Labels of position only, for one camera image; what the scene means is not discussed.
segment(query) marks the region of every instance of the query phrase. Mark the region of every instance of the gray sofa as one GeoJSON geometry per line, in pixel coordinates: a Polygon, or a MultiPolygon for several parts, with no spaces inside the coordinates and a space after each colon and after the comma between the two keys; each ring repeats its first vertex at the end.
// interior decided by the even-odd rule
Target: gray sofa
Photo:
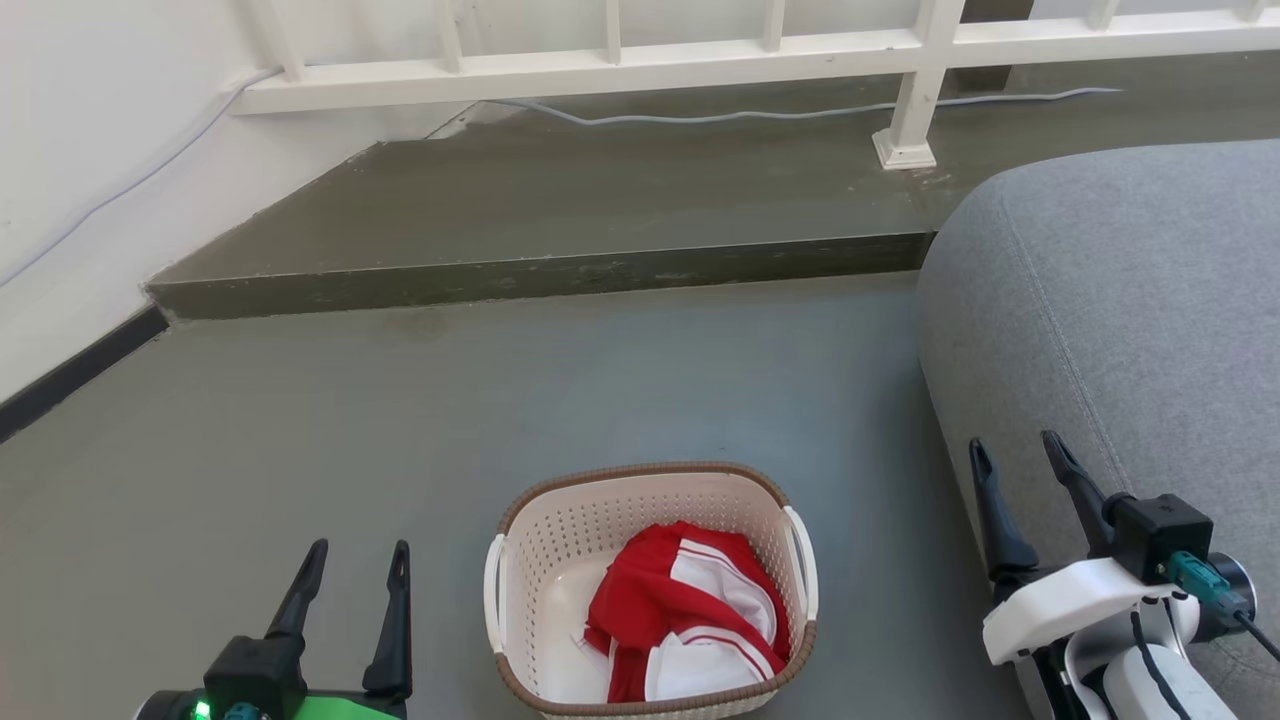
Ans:
{"type": "MultiPolygon", "coordinates": [[[[975,519],[980,436],[1042,564],[1084,557],[1038,437],[1103,493],[1174,492],[1213,518],[1280,637],[1280,141],[1137,147],[1001,173],[920,272],[924,369],[975,519]]],[[[1280,665],[1247,635],[1192,660],[1242,717],[1280,717],[1280,665]]]]}

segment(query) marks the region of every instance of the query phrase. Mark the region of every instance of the sofa seam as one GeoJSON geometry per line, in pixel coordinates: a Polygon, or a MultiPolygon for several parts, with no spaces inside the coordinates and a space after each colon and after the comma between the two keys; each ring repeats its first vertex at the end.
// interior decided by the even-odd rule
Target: sofa seam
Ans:
{"type": "Polygon", "coordinates": [[[1088,388],[1080,379],[1079,369],[1075,365],[1075,357],[1071,355],[1066,338],[1059,328],[1057,318],[1053,315],[1053,309],[1050,307],[1048,295],[1044,292],[1044,286],[1041,283],[1039,275],[1032,266],[1030,255],[1027,252],[1027,246],[1023,242],[1021,233],[1018,232],[1018,225],[1009,214],[1007,200],[1007,195],[1004,192],[1004,187],[1001,187],[1000,214],[1005,220],[1005,225],[1009,228],[1009,234],[1014,246],[1014,255],[1018,258],[1019,265],[1021,265],[1023,282],[1028,286],[1028,291],[1030,291],[1037,314],[1041,315],[1041,319],[1044,320],[1044,324],[1048,328],[1057,364],[1066,374],[1068,384],[1071,387],[1071,395],[1075,398],[1076,409],[1084,415],[1084,420],[1092,430],[1093,442],[1097,445],[1098,450],[1102,451],[1102,457],[1107,465],[1110,465],[1112,474],[1120,483],[1120,489],[1132,493],[1133,484],[1129,482],[1129,477],[1120,465],[1120,459],[1116,454],[1115,446],[1112,445],[1110,436],[1107,436],[1106,429],[1102,427],[1102,421],[1098,419],[1097,409],[1093,405],[1088,388]]]}

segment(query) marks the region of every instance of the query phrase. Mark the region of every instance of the black wire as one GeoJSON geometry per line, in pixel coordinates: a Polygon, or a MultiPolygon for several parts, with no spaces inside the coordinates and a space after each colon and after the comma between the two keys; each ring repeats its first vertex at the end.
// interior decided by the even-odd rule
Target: black wire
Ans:
{"type": "Polygon", "coordinates": [[[1174,603],[1169,602],[1167,597],[1165,598],[1165,615],[1169,616],[1169,629],[1174,633],[1174,641],[1180,643],[1181,641],[1178,638],[1178,623],[1174,623],[1174,603]]]}
{"type": "Polygon", "coordinates": [[[1142,618],[1138,615],[1137,610],[1129,614],[1129,620],[1133,623],[1133,639],[1138,643],[1138,652],[1142,653],[1142,662],[1147,666],[1147,673],[1151,674],[1151,679],[1156,680],[1156,687],[1160,688],[1160,694],[1164,696],[1169,707],[1178,714],[1179,720],[1192,720],[1192,716],[1183,708],[1183,703],[1178,701],[1178,696],[1174,694],[1174,689],[1169,687],[1169,682],[1160,674],[1160,667],[1156,666],[1156,659],[1151,656],[1151,648],[1147,647],[1147,638],[1142,634],[1142,618]]]}
{"type": "Polygon", "coordinates": [[[1249,616],[1243,610],[1235,611],[1235,619],[1240,621],[1240,625],[1244,625],[1244,629],[1248,630],[1256,641],[1262,643],[1262,647],[1271,653],[1271,657],[1280,660],[1280,647],[1276,647],[1276,643],[1271,642],[1271,638],[1266,637],[1262,630],[1253,624],[1253,620],[1249,620],[1249,616]]]}

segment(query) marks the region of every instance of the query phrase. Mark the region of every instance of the black baseboard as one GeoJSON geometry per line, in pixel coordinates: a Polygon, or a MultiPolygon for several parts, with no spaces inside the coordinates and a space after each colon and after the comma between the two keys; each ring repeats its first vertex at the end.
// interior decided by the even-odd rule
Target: black baseboard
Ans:
{"type": "Polygon", "coordinates": [[[38,420],[84,383],[168,328],[169,320],[159,307],[151,305],[23,388],[0,405],[0,442],[38,420]]]}

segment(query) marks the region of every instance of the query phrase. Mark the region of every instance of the gray floor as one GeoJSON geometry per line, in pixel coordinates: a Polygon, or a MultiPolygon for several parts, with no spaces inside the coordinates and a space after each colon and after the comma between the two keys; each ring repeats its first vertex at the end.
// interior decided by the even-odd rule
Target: gray floor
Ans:
{"type": "Polygon", "coordinates": [[[0,446],[0,716],[127,717],[265,629],[330,538],[305,671],[356,687],[413,546],[413,717],[503,688],[484,552],[526,487],[730,459],[815,542],[817,650],[755,717],[1025,717],[911,336],[914,274],[179,327],[0,446]]]}

